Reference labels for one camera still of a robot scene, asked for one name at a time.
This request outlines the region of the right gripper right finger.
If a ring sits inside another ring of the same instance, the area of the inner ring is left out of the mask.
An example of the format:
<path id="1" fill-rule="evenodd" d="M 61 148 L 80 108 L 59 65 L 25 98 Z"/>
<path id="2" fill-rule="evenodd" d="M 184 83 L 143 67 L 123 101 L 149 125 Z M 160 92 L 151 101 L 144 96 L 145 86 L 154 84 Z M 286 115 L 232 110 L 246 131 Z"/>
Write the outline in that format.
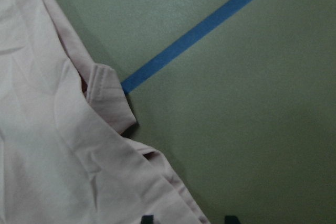
<path id="1" fill-rule="evenodd" d="M 227 215 L 224 219 L 224 224 L 241 224 L 237 216 Z"/>

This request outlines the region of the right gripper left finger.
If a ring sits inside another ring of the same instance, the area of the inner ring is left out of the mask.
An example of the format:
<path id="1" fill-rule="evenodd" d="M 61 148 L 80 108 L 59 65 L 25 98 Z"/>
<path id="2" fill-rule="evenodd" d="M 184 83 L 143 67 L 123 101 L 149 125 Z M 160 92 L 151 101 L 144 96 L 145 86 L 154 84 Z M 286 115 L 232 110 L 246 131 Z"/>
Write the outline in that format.
<path id="1" fill-rule="evenodd" d="M 141 217 L 140 224 L 154 224 L 154 216 L 153 215 L 143 215 Z"/>

